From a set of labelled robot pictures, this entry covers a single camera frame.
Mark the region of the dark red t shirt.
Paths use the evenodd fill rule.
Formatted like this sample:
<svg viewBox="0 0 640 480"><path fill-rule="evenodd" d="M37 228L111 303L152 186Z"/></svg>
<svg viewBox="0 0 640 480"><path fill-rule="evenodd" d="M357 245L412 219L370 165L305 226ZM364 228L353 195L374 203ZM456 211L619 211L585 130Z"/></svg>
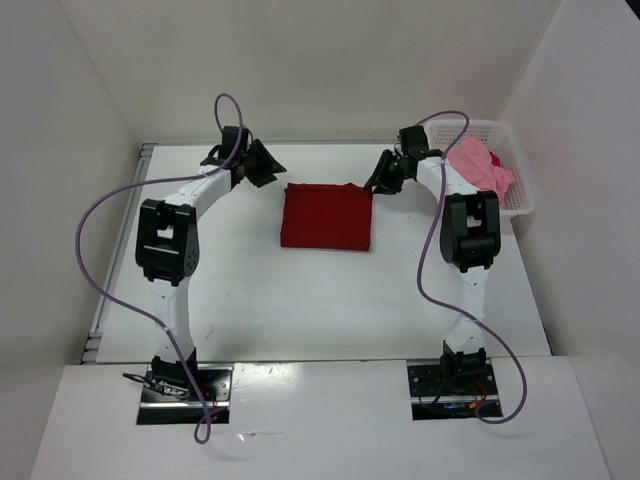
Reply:
<svg viewBox="0 0 640 480"><path fill-rule="evenodd" d="M285 189L280 246L367 252L372 211L372 192L352 183L290 183Z"/></svg>

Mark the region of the pink t shirt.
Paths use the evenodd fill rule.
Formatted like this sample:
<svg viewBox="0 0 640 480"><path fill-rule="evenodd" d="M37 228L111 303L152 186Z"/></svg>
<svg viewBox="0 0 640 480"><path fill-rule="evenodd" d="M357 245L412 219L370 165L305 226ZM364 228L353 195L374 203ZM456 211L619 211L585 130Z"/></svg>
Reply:
<svg viewBox="0 0 640 480"><path fill-rule="evenodd" d="M496 159L483 142L469 136L463 136L448 154L449 163L459 175L479 190L494 191L503 204L515 177Z"/></svg>

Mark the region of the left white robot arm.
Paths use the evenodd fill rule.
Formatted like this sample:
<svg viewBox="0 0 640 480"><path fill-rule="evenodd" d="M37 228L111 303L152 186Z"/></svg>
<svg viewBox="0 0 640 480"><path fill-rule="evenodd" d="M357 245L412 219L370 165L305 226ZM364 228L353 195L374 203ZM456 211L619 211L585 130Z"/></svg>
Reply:
<svg viewBox="0 0 640 480"><path fill-rule="evenodd" d="M135 261L150 283L161 329L147 381L180 400L200 385L189 320L189 284L200 261L198 222L241 181L261 188L286 171L259 139L242 143L229 164L222 152L215 146L194 180L163 199L144 200L139 210Z"/></svg>

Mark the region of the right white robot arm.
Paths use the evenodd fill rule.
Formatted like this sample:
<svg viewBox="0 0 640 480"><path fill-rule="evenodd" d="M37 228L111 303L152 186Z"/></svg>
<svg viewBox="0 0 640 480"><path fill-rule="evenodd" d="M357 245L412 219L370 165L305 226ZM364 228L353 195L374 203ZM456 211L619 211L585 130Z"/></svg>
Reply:
<svg viewBox="0 0 640 480"><path fill-rule="evenodd" d="M365 187L374 194L394 195L407 180L426 187L438 200L439 248L445 263L459 272L461 305L433 298L458 314L440 356L439 382L450 393L471 387L486 371L487 354L480 322L485 316L489 268L501 249L499 199L465 180L437 150L421 160L382 152Z"/></svg>

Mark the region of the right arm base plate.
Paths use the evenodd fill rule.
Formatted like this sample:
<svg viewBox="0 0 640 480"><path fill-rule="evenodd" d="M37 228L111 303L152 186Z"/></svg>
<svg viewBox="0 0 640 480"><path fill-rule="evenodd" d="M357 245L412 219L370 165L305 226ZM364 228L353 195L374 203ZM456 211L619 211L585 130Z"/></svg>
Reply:
<svg viewBox="0 0 640 480"><path fill-rule="evenodd" d="M408 362L406 369L414 421L474 418L477 407L482 417L503 417L491 364L477 379L455 388L443 382L435 361Z"/></svg>

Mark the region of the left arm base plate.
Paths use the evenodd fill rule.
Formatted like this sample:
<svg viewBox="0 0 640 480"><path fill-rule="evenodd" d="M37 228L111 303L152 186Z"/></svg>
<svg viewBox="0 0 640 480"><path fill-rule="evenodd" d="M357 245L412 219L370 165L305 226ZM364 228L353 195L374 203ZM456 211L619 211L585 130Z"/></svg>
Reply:
<svg viewBox="0 0 640 480"><path fill-rule="evenodd" d="M212 414L212 424L229 423L232 374L230 365L202 365L195 375ZM144 375L124 377L142 385L138 425L196 425L203 418L201 402L189 384L173 386L154 379L150 367Z"/></svg>

